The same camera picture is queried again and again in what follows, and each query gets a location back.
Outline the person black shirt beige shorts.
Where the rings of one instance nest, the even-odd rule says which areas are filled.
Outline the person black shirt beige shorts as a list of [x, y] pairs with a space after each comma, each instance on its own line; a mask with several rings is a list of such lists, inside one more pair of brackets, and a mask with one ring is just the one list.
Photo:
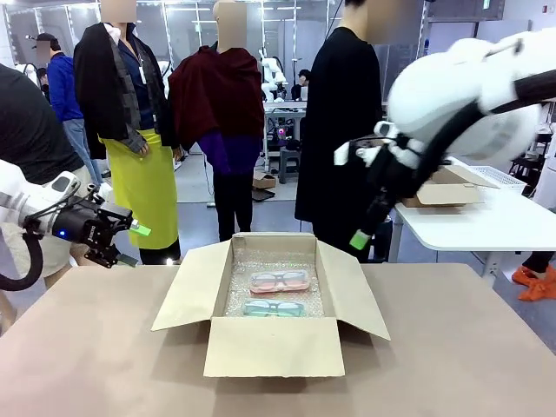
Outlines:
[[[76, 195], [84, 196], [92, 183], [89, 171], [75, 152], [62, 124], [56, 118], [42, 91], [22, 72], [0, 63], [0, 160], [17, 165], [25, 178], [44, 186], [63, 171], [69, 171], [80, 181]], [[0, 223], [17, 272], [25, 274], [30, 256], [23, 240], [22, 228]], [[70, 268], [70, 258], [78, 265], [86, 263], [88, 247], [70, 243], [53, 236], [44, 237], [43, 272], [46, 288], [52, 287]], [[8, 330], [17, 319], [17, 311], [0, 291], [0, 328]]]

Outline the seated person in dark top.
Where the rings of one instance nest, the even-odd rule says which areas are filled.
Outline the seated person in dark top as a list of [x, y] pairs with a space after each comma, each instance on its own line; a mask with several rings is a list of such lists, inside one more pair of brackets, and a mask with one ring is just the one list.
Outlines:
[[291, 99], [298, 101], [301, 99], [301, 89], [308, 86], [311, 71], [309, 69], [301, 69], [298, 73], [298, 81], [291, 87]]

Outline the white side table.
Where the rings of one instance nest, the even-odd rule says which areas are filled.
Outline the white side table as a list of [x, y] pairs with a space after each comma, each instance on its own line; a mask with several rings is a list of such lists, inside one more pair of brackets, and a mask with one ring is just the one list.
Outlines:
[[[472, 166], [452, 158], [452, 164]], [[481, 189], [482, 202], [460, 208], [395, 207], [390, 262], [398, 261], [402, 230], [436, 252], [485, 255], [481, 276], [493, 283], [505, 255], [556, 251], [556, 214], [509, 189]]]

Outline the orange floor cloth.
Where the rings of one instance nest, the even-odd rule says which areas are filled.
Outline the orange floor cloth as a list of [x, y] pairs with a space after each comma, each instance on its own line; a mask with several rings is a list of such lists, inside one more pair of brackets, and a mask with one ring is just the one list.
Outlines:
[[556, 300], [556, 269], [548, 266], [539, 278], [531, 269], [520, 266], [512, 275], [513, 282], [525, 286], [519, 295], [521, 301]]

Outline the teal glasses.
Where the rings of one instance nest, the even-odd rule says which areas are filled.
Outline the teal glasses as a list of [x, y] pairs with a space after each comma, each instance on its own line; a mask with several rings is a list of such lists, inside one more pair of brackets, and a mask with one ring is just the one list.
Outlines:
[[242, 314], [247, 317], [302, 317], [305, 307], [294, 301], [249, 299], [243, 305]]

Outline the white plastic mesh basket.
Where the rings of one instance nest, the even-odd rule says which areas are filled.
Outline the white plastic mesh basket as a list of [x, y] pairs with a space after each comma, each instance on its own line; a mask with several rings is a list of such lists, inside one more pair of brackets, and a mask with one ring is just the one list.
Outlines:
[[509, 189], [520, 195], [525, 190], [525, 182], [496, 168], [490, 166], [472, 166], [470, 169], [490, 183], [497, 185], [500, 189]]

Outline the person in blue jacket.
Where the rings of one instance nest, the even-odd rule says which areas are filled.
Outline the person in blue jacket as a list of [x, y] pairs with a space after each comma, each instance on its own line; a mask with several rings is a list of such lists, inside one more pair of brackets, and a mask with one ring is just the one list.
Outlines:
[[64, 54], [55, 36], [50, 33], [38, 34], [36, 46], [44, 48], [46, 43], [50, 44], [50, 62], [46, 71], [51, 107], [75, 152], [88, 169], [92, 182], [101, 185], [103, 182], [101, 172], [96, 161], [91, 159], [83, 113], [76, 99], [73, 59]]

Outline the person in black shirt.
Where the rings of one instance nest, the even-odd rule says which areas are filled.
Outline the person in black shirt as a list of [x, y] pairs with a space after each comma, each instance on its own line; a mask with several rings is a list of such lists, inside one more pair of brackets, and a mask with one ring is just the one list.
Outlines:
[[295, 218], [316, 238], [366, 263], [350, 244], [369, 204], [365, 165], [337, 166], [334, 152], [369, 136], [382, 119], [381, 71], [374, 45], [390, 32], [401, 0], [344, 0], [343, 16], [311, 69]]

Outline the mannequin black jacket yellow skirt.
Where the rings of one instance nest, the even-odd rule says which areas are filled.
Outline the mannequin black jacket yellow skirt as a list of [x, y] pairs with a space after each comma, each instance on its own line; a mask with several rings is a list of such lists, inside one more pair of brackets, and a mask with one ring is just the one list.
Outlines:
[[87, 134], [106, 148], [116, 203], [150, 230], [130, 237], [142, 264], [175, 263], [174, 162], [182, 151], [162, 73], [135, 33], [136, 0], [100, 0], [100, 12], [74, 50], [76, 99]]

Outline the mannequin maroon shawl purple top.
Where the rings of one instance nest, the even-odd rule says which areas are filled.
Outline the mannequin maroon shawl purple top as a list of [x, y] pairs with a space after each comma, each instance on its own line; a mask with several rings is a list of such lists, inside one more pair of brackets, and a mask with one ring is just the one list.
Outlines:
[[261, 153], [261, 72], [247, 51], [247, 5], [217, 0], [217, 40], [183, 59], [169, 77], [169, 100], [181, 145], [199, 145], [213, 170], [218, 235], [251, 229], [254, 170]]

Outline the small open cardboard box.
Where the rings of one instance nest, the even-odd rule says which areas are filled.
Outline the small open cardboard box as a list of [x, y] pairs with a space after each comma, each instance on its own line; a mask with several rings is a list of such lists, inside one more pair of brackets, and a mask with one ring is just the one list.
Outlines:
[[482, 202], [481, 189], [499, 189], [493, 182], [460, 165], [435, 172], [417, 193], [401, 203], [407, 208], [462, 207]]

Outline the open brown cardboard box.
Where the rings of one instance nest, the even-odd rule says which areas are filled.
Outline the open brown cardboard box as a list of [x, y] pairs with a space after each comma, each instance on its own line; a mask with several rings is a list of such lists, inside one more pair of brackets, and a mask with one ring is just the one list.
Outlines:
[[[224, 314], [237, 249], [313, 253], [322, 317], [230, 317]], [[388, 340], [390, 334], [358, 260], [306, 233], [240, 233], [185, 255], [152, 328], [210, 325], [207, 377], [339, 377], [338, 327], [345, 323]]]

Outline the grey stool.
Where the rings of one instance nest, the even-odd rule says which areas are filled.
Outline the grey stool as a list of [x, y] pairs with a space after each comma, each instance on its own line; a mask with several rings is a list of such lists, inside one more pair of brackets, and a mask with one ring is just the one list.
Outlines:
[[279, 183], [286, 184], [288, 177], [299, 172], [301, 153], [282, 147], [279, 156]]

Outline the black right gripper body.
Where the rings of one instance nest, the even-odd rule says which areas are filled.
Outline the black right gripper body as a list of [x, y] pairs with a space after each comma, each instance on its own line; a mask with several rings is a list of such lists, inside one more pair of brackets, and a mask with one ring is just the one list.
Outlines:
[[429, 172], [420, 165], [426, 146], [383, 144], [367, 172], [372, 204], [395, 205], [412, 198], [429, 180]]

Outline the pink glasses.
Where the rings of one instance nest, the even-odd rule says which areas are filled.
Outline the pink glasses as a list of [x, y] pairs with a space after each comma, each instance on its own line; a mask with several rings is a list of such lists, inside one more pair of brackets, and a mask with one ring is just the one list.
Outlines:
[[305, 291], [309, 287], [308, 272], [305, 270], [255, 273], [252, 274], [249, 284], [252, 294], [298, 292]]

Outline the clear bubble wrap sheet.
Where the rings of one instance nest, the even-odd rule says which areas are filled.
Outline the clear bubble wrap sheet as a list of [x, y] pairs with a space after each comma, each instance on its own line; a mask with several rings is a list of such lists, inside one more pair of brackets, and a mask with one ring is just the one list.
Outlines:
[[[250, 292], [249, 284], [252, 274], [287, 270], [307, 271], [310, 282], [309, 289], [275, 294], [252, 294]], [[245, 301], [249, 299], [294, 301], [304, 305], [304, 316], [286, 318], [322, 317], [324, 307], [321, 299], [321, 287], [315, 269], [314, 254], [237, 249], [234, 252], [234, 263], [224, 314], [230, 317], [247, 317], [242, 314], [242, 310]]]

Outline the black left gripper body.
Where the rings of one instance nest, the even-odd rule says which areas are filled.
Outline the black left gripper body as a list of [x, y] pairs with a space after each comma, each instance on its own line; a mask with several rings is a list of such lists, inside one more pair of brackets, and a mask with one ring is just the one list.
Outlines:
[[132, 222], [132, 211], [113, 203], [70, 203], [57, 214], [51, 234], [86, 245], [89, 248], [85, 254], [87, 259], [112, 268], [121, 254], [113, 239], [117, 233], [129, 230]]

